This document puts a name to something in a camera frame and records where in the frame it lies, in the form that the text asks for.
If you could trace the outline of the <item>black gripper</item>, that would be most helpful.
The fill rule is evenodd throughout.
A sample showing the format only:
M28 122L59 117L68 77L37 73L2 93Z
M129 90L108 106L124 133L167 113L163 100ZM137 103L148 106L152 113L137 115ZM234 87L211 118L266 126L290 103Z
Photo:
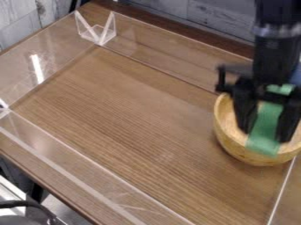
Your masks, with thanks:
M257 99L285 103L277 122L277 140L289 142L301 120L301 100L274 93L269 85L291 84L301 55L301 36L255 37L253 64L220 64L215 91L232 96L238 128L249 134L257 120Z

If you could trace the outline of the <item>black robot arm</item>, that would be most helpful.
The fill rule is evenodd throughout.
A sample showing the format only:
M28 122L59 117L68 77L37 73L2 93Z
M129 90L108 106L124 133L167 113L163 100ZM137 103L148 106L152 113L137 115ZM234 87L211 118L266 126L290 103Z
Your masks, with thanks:
M250 133L261 101L281 105L274 138L289 142L301 122L301 0L255 0L253 63L218 66L215 90L230 95L238 128Z

